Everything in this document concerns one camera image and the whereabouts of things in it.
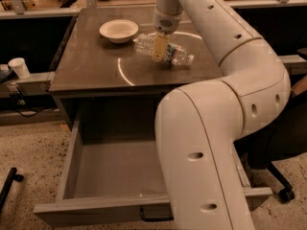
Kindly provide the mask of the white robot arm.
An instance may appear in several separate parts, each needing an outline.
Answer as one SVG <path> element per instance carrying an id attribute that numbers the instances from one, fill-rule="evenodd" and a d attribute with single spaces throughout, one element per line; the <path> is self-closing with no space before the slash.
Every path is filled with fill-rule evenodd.
<path id="1" fill-rule="evenodd" d="M 221 69 L 168 93 L 155 140 L 177 230 L 255 230 L 233 143 L 271 123 L 290 97 L 289 74 L 269 43 L 223 0 L 157 0 L 160 32 L 182 13 Z"/>

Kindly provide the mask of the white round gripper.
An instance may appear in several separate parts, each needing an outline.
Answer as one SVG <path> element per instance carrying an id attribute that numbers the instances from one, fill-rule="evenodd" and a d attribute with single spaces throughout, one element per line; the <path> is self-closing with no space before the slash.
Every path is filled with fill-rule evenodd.
<path id="1" fill-rule="evenodd" d="M 166 49 L 169 44 L 169 37 L 167 35 L 173 34 L 177 28 L 181 15 L 169 15 L 158 8 L 153 10 L 153 26 L 155 30 L 161 34 L 156 34 L 153 39 L 153 60 L 160 62 L 164 59 Z"/>

